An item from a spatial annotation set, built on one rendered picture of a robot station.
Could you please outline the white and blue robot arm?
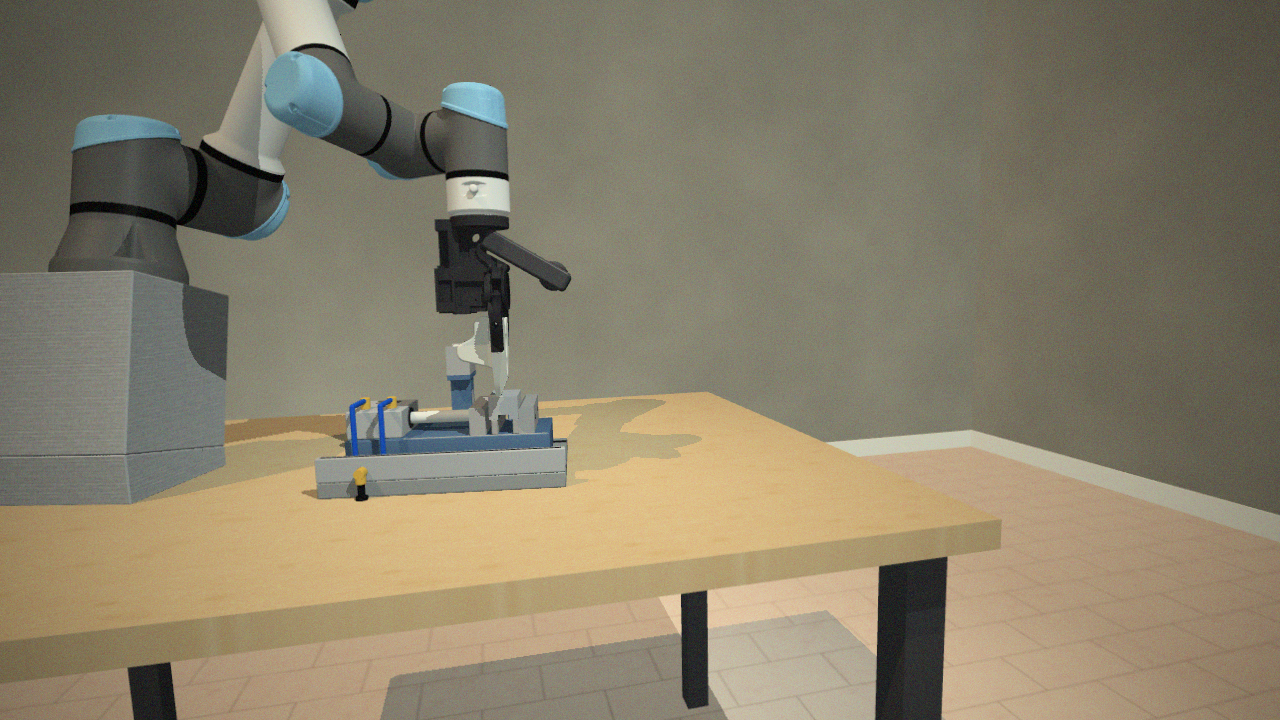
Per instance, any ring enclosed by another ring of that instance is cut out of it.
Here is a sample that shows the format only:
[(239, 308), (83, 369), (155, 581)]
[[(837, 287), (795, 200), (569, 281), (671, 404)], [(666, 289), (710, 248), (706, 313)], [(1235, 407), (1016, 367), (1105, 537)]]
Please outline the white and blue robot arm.
[(264, 22), (220, 129), (198, 150), (163, 120), (81, 120), (69, 224), (47, 272), (133, 270), (189, 284), (175, 225), (253, 241), (284, 222), (280, 156), (292, 127), (366, 158), (390, 181), (445, 174), (451, 217), (508, 217), (503, 95), (453, 83), (440, 110), (416, 114), (360, 85), (337, 20), (371, 1), (257, 0)]

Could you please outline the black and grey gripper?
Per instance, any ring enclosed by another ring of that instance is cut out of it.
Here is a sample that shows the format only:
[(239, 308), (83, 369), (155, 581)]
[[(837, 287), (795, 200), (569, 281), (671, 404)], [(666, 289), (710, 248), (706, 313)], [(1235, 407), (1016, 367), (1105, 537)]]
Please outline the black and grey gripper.
[[(435, 219), (440, 258), (440, 266), (434, 268), (436, 313), (488, 311), (474, 322), (474, 337), (457, 347), (457, 356), (463, 363), (490, 366), (495, 393), (500, 396), (509, 365), (509, 265), (483, 249), (489, 229), (509, 229), (509, 218), (457, 215)], [(477, 242), (474, 234), (479, 234)]]

